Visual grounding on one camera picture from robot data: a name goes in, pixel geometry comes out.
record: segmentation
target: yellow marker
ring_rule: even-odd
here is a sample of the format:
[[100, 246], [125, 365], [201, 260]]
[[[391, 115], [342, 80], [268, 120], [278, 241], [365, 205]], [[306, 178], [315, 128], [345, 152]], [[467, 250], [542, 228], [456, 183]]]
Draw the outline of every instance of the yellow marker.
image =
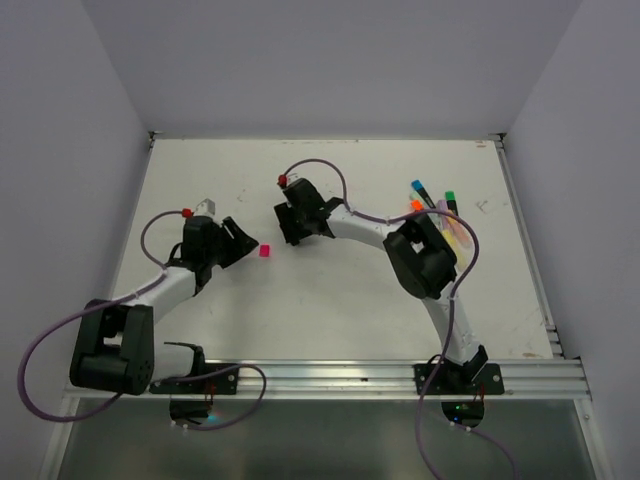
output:
[[471, 241], [471, 237], [467, 233], [467, 230], [458, 222], [456, 222], [453, 218], [450, 218], [450, 217], [444, 217], [444, 218], [446, 219], [446, 222], [451, 227], [451, 230], [453, 230], [453, 234], [456, 236], [456, 238], [460, 242], [460, 245], [462, 245], [464, 248], [471, 248], [471, 245], [473, 245], [473, 242]]
[[444, 239], [447, 241], [447, 243], [451, 247], [451, 249], [453, 250], [453, 253], [456, 254], [456, 257], [458, 259], [456, 266], [458, 267], [458, 270], [460, 271], [466, 270], [467, 267], [469, 266], [469, 262], [467, 261], [467, 257], [465, 256], [465, 254], [462, 253], [462, 250], [460, 249], [458, 242], [456, 242], [456, 239], [453, 238], [451, 231], [443, 230], [441, 233]]

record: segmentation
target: white table surface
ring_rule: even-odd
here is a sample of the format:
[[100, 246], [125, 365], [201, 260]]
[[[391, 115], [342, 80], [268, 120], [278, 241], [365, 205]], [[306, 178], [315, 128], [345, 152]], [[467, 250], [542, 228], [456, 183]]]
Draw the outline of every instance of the white table surface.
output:
[[[155, 278], [139, 235], [153, 215], [194, 208], [209, 197], [217, 218], [233, 216], [260, 243], [221, 270], [195, 298], [156, 325], [156, 338], [204, 347], [218, 359], [417, 359], [440, 349], [421, 302], [399, 286], [386, 255], [347, 240], [284, 243], [273, 206], [284, 201], [278, 174], [320, 157], [344, 172], [357, 209], [409, 211], [410, 182], [437, 200], [454, 190], [460, 215], [476, 230], [480, 260], [460, 290], [469, 320], [490, 357], [552, 358], [544, 318], [492, 142], [434, 140], [158, 140], [127, 240], [115, 294]], [[328, 199], [341, 196], [327, 167], [297, 170]], [[182, 220], [163, 219], [148, 246], [166, 259]]]

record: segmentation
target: small pink block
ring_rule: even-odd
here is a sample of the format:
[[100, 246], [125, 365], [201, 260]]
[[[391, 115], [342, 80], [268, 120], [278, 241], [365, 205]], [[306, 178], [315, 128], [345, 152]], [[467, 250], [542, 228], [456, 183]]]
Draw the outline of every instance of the small pink block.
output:
[[269, 256], [270, 253], [271, 253], [271, 247], [269, 245], [267, 245], [267, 244], [260, 245], [260, 253], [259, 253], [259, 255], [261, 257], [265, 257], [266, 258], [266, 257]]

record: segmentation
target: white wall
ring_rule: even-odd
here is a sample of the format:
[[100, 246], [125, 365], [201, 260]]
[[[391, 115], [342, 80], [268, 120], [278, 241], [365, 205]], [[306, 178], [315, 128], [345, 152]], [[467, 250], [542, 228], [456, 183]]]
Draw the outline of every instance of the white wall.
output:
[[621, 479], [640, 478], [640, 3], [584, 0], [507, 136], [561, 340]]
[[[28, 342], [104, 294], [146, 165], [146, 133], [82, 5], [0, 4], [0, 399], [2, 478], [33, 478], [52, 425], [19, 403]], [[28, 372], [57, 412], [76, 327]]]
[[83, 0], [147, 126], [505, 132], [580, 0]]

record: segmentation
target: glass panel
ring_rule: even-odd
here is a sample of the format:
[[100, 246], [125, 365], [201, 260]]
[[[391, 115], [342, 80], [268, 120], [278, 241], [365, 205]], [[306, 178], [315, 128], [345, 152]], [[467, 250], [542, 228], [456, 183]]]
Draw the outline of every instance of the glass panel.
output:
[[[80, 410], [96, 402], [83, 400]], [[214, 404], [222, 420], [248, 406]], [[229, 429], [185, 434], [169, 426], [166, 400], [125, 399], [73, 427], [59, 478], [430, 478], [414, 414], [415, 402], [267, 401]], [[511, 478], [500, 450], [443, 419], [439, 403], [425, 405], [428, 453], [445, 478]], [[524, 480], [595, 478], [571, 401], [487, 403], [479, 428], [508, 446]]]

